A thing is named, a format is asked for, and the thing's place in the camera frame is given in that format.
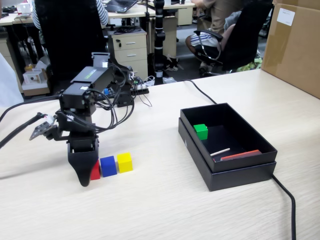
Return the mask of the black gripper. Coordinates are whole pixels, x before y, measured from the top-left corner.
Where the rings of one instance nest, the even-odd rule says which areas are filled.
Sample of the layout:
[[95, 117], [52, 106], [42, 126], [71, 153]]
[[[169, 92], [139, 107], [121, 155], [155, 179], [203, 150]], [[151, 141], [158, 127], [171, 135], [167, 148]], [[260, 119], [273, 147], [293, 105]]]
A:
[[88, 187], [91, 180], [100, 178], [99, 141], [93, 126], [62, 111], [57, 111], [59, 129], [69, 132], [68, 162], [73, 167], [80, 184]]

